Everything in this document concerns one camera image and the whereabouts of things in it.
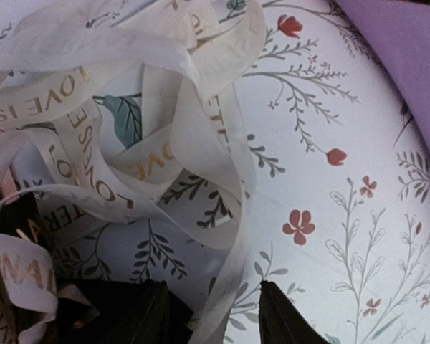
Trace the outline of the pink wrapping paper sheet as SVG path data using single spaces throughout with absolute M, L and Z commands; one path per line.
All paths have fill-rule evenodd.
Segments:
M 339 1 L 407 102 L 430 153 L 430 5 Z

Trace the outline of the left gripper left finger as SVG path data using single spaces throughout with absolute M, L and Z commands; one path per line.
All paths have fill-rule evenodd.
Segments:
M 166 282 L 147 280 L 135 303 L 126 343 L 187 343 L 192 335 L 188 322 L 193 310 L 173 294 Z

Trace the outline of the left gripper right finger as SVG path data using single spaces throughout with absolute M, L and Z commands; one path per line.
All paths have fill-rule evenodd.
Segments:
M 261 344 L 324 344 L 276 283 L 261 282 L 259 298 Z

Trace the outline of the white printed ribbon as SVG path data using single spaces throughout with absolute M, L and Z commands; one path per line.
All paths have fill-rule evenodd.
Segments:
M 228 256 L 191 336 L 221 343 L 240 285 L 256 178 L 235 82 L 262 52 L 256 1 L 232 27 L 211 1 L 154 1 L 109 26 L 107 1 L 55 1 L 0 44 L 0 183 L 27 143 L 36 187 L 108 222 L 154 219 Z M 4 200 L 0 199 L 0 208 Z M 49 253 L 0 234 L 0 343 L 39 343 L 58 299 Z

